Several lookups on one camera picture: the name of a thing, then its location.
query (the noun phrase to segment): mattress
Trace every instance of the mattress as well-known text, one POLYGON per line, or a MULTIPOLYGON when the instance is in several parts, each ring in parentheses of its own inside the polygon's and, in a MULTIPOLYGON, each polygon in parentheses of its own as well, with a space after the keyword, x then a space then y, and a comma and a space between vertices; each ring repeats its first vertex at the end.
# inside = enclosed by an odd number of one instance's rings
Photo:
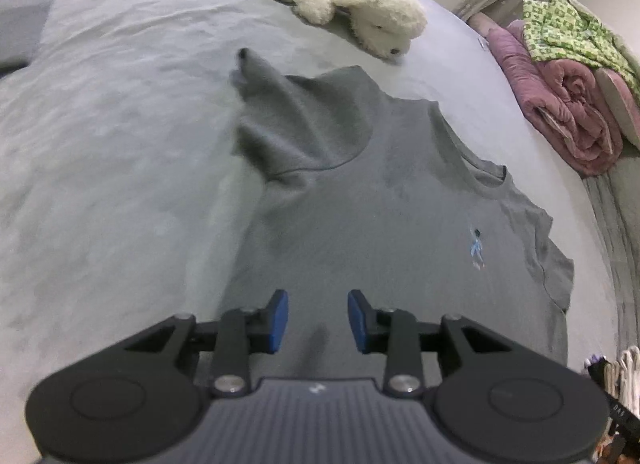
POLYGON ((33 63, 0 80, 0 462, 37 455, 22 410, 39 379, 176 312, 216 316, 262 191, 234 152, 242 47, 290 74, 357 64, 392 96, 439 101, 469 148, 508 165, 555 219, 551 238, 575 261, 570 365, 615 354, 580 178, 524 119, 479 35, 420 1, 427 29, 395 63, 358 48, 344 22, 315 28, 272 0, 54 2, 33 63))

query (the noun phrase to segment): t-shirt sleeve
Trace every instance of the t-shirt sleeve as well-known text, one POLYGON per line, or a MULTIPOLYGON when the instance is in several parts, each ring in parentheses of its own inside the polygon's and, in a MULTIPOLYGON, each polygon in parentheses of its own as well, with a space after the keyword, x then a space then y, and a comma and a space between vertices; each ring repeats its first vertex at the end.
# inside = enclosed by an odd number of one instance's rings
POLYGON ((566 313, 574 287, 574 261, 564 256, 549 238, 553 219, 542 208, 536 208, 536 255, 542 267, 546 293, 566 313))
POLYGON ((0 0, 0 71, 27 66, 40 45, 40 36, 53 0, 0 0))
POLYGON ((326 170, 356 157, 372 133, 369 112, 387 96, 360 67, 316 78, 283 76, 251 50, 238 54, 241 151, 269 179, 326 170))

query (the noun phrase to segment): blue figure print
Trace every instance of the blue figure print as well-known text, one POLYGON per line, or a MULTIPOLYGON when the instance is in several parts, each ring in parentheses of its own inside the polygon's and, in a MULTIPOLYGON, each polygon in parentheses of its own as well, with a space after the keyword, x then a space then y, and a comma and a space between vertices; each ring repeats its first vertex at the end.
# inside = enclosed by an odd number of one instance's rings
POLYGON ((474 263, 476 269, 482 269, 484 267, 484 260, 482 259, 482 242, 480 241, 480 230, 474 230, 474 243, 471 244, 471 260, 474 263))

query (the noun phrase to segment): metal screw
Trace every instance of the metal screw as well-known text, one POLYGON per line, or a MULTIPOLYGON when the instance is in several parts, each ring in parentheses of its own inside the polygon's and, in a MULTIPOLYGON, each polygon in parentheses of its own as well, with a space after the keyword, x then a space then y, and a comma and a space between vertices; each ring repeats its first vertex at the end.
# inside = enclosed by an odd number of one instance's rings
POLYGON ((420 380, 407 374, 398 374, 389 379, 389 386, 396 392, 409 393, 420 388, 420 380))
POLYGON ((240 376, 234 376, 232 374, 220 376, 213 382, 216 390, 224 392, 225 394, 235 394, 242 390, 244 385, 244 380, 240 376))

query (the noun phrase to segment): plush toy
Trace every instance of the plush toy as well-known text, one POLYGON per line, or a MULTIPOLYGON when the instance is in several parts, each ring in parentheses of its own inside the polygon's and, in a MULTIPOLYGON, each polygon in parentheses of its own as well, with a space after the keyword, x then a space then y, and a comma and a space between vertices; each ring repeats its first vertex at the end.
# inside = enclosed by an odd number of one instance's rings
POLYGON ((409 50, 427 19, 417 0, 278 0, 293 3, 293 11, 318 26, 329 23, 336 8, 350 15, 356 38, 366 50, 381 58, 392 58, 409 50))

